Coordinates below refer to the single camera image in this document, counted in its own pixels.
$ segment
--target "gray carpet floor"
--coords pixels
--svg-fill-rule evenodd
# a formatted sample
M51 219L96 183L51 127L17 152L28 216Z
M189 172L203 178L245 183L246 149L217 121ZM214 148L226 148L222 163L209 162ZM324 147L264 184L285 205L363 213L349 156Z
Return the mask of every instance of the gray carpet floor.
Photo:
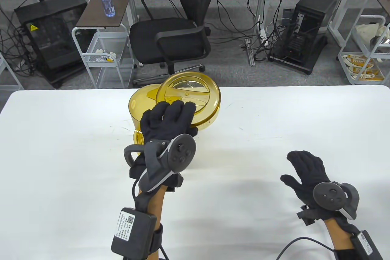
M5 12L10 15L14 8L20 5L24 0L2 0L1 6ZM220 2L227 9L231 21L240 30L250 28L254 21L253 17L246 8L247 0L220 0ZM281 8L294 8L298 0L283 0ZM362 0L354 0L352 6L358 7ZM173 8L167 0L149 0L147 2L151 8L151 12L156 18L175 16ZM250 0L250 6L252 9L256 7L257 0ZM272 0L271 7L268 12L267 19L264 20L268 25L272 22L273 15L279 4L279 0ZM148 19L145 10L142 7L140 0L136 0L136 6L139 15L142 19ZM341 24L341 33L346 35L351 28L353 21L357 15L358 9L349 9L343 23ZM382 11L376 0L369 2L368 9L365 14L377 13L381 14ZM220 14L223 23L232 29L226 12L220 7ZM216 0L212 0L209 10L206 15L207 23L211 23L211 36L210 41L214 42L211 47L211 53L209 56L202 60L202 63L206 65L206 74L212 77L220 87L224 86L304 86L304 85L348 85L348 80L340 67L340 64L335 60L335 57L339 51L339 47L335 44L333 38L329 36L329 44L324 48L320 55L313 73L307 76L303 73L294 71L284 66L276 65L274 63L263 61L257 62L255 67L248 65L246 53L241 49L242 41L230 41L223 44L215 44L215 42L222 42L224 40L212 40L212 38L219 37L239 37L240 34L232 34L225 30L218 16L218 9ZM6 29L8 26L4 17L0 16L0 28ZM350 50L354 51L354 44L349 44ZM188 62L186 64L179 64L177 69L184 68L191 64L198 64L199 61ZM389 63L383 63L381 65L384 73L390 70ZM94 75L98 75L99 71L94 70ZM132 78L140 78L145 76L153 76L156 74L165 73L164 69L161 69L158 65L145 65L142 68L137 68L133 71ZM45 90L53 89L48 82L39 76L20 77L22 85L27 90ZM9 72L3 72L0 76L1 84L12 83ZM92 88L92 83L86 72L68 80L61 87L62 89L89 89ZM0 110L3 108L6 100L11 93L0 91Z

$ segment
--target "yellow lid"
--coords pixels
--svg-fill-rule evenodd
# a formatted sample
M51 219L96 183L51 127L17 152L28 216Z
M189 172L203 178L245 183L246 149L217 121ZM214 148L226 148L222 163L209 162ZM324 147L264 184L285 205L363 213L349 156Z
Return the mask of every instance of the yellow lid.
M135 127L135 143L144 143L140 130L140 121L144 112L152 109L158 102L166 101L171 104L175 100L196 104L191 126L201 130L211 125L217 118L221 93L213 79L199 72L174 74L162 84L142 87L131 96L129 101L129 112Z
M216 83L207 75L199 72L182 72L174 74L161 84L156 102L175 100L193 102L196 111L191 126L206 128L216 118L221 92Z

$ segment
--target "white label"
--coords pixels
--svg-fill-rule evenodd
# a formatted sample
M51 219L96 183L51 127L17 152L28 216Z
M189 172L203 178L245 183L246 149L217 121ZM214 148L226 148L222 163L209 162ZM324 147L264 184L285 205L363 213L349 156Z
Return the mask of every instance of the white label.
M133 228L135 215L127 213L125 211L121 211L121 215L118 219L117 230L115 232L115 236L128 241L131 233L131 229Z
M296 25L295 25L294 32L296 32L296 33L299 32L299 29L301 28L301 24L302 24L304 17L305 17L304 14L298 13L298 16L296 18Z
M363 233L360 233L358 234L358 240L359 242L362 244L364 250L366 251L367 255L371 255L372 254L372 248L370 246L370 244L367 242L365 236L363 235Z

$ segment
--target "black office chair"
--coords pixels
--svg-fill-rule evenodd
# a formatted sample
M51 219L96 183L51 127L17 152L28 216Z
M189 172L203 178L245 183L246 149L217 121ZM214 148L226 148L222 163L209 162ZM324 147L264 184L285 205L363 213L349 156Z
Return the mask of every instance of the black office chair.
M175 73L205 67L200 64L175 71L174 63L198 60L210 53L210 43L206 37L203 21L211 0L180 0L187 19L154 19L145 0L141 0L151 20L140 21L130 28L131 49L142 64L167 64L168 73L134 80L134 84L148 83L167 78Z

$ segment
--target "yellow shoe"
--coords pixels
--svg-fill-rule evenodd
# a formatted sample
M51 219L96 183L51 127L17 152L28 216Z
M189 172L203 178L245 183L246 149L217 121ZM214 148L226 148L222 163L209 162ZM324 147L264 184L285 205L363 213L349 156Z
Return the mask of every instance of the yellow shoe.
M367 61L367 58L363 55L343 55L342 56L344 63L348 67L356 67L356 68L362 68ZM371 59L366 68L372 68L374 66L374 61Z
M351 77L356 79L361 69L348 67L348 71L351 73ZM382 81L383 79L379 69L365 69L359 77L361 81Z

